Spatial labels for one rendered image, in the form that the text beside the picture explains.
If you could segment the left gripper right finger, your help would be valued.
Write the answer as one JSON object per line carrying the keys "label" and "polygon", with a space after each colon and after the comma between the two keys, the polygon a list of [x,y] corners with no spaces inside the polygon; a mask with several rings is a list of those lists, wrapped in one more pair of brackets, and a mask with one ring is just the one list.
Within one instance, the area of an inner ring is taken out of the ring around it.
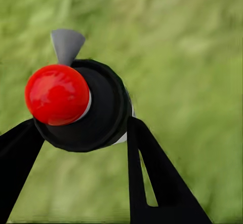
{"label": "left gripper right finger", "polygon": [[[131,224],[212,224],[147,125],[127,120]],[[158,207],[147,204],[141,151]]]}

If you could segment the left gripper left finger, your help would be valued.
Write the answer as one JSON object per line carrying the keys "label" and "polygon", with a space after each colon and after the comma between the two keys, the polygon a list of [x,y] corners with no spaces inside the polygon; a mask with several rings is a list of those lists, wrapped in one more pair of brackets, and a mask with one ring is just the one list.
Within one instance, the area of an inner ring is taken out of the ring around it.
{"label": "left gripper left finger", "polygon": [[0,224],[6,224],[44,141],[34,119],[0,136]]}

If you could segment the pesticide atomizer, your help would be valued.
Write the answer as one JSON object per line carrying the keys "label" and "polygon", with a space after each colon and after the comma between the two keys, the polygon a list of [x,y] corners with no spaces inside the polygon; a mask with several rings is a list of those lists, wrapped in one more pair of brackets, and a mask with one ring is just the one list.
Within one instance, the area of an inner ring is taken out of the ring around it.
{"label": "pesticide atomizer", "polygon": [[25,102],[41,136],[54,147],[87,153],[127,140],[136,113],[122,79],[106,64],[75,59],[85,38],[71,29],[52,30],[59,64],[37,70]]}

